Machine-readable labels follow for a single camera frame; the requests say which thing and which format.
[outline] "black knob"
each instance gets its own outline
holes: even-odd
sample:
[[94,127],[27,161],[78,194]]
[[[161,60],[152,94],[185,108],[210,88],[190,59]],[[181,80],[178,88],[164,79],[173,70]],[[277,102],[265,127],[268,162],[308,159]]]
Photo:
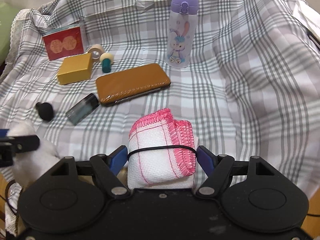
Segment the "black knob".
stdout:
[[45,102],[45,103],[36,103],[36,109],[38,110],[38,114],[42,120],[50,122],[54,117],[54,112],[52,105]]

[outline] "bottle lid clasp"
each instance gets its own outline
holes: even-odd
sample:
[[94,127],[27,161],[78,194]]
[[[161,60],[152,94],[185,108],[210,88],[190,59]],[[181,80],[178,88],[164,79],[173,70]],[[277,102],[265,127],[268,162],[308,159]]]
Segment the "bottle lid clasp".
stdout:
[[180,5],[180,13],[189,14],[189,4],[188,2],[182,2]]

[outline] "gold box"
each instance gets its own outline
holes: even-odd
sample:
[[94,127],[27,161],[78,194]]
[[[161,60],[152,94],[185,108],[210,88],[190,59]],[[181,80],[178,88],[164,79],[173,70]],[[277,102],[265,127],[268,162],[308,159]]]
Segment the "gold box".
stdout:
[[91,53],[67,57],[57,73],[60,85],[66,85],[91,78],[92,56]]

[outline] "water bottle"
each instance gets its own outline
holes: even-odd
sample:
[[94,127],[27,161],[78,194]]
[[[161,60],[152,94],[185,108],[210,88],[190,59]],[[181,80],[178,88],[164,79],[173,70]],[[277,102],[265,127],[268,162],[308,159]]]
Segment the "water bottle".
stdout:
[[166,61],[169,66],[189,65],[193,37],[198,23],[198,0],[172,0]]

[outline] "cartoon rabbit print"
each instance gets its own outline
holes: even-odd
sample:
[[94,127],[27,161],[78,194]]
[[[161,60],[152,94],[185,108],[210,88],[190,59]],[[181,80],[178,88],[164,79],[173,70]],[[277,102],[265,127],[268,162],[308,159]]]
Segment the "cartoon rabbit print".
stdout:
[[180,35],[180,33],[177,30],[170,29],[171,33],[174,32],[177,35],[171,41],[171,44],[170,44],[171,48],[173,49],[171,54],[168,55],[168,59],[170,60],[170,62],[175,62],[177,64],[180,64],[181,62],[185,61],[185,58],[182,55],[181,51],[185,49],[185,39],[186,39],[185,36],[187,35],[189,28],[190,28],[190,23],[186,22],[184,24],[184,31],[182,35]]

